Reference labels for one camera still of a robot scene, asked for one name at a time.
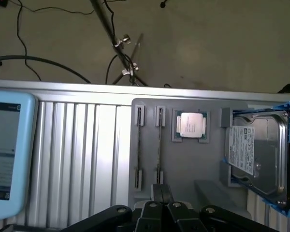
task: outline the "light blue tablet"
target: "light blue tablet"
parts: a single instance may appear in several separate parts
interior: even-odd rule
[[[0,219],[25,206],[37,108],[31,94],[0,91]]]

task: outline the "hard drive metal casing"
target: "hard drive metal casing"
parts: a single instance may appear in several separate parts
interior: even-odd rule
[[[290,209],[290,143],[288,111],[233,115],[234,126],[253,127],[253,175],[232,166],[232,175],[267,201]]]

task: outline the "ribbed aluminum panel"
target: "ribbed aluminum panel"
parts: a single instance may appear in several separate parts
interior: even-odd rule
[[[0,221],[65,228],[128,204],[131,108],[40,102],[29,203]]]
[[[266,216],[268,215],[268,222],[271,228],[281,232],[290,232],[290,218],[283,216],[270,207],[266,207],[262,198],[250,190],[247,197],[247,210],[254,221],[265,225]]]
[[[278,94],[20,81],[0,81],[0,89],[29,92],[40,101],[27,207],[1,220],[0,229],[14,223],[64,228],[111,205],[127,205],[135,98],[243,100],[258,108],[290,101]],[[263,203],[253,195],[248,210],[262,223]],[[285,229],[286,219],[270,212],[270,225]]]

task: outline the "hard disk drive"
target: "hard disk drive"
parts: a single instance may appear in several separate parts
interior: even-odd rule
[[[267,201],[290,209],[290,111],[233,114],[228,161],[234,179]]]

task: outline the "gray floor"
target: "gray floor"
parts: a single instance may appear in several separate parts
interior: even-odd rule
[[[32,8],[57,6],[90,12],[89,0],[22,0]],[[127,0],[109,3],[116,33],[135,42],[144,33],[136,62],[152,87],[277,92],[290,82],[290,0]],[[16,37],[18,7],[0,8],[0,55],[23,54]],[[21,36],[30,55],[70,66],[103,84],[114,52],[97,16],[24,9]],[[126,46],[131,53],[133,45]],[[56,67],[29,62],[44,81],[82,83]],[[122,67],[114,63],[110,81]],[[7,61],[0,79],[36,81],[23,61]],[[120,84],[127,85],[127,79]]]

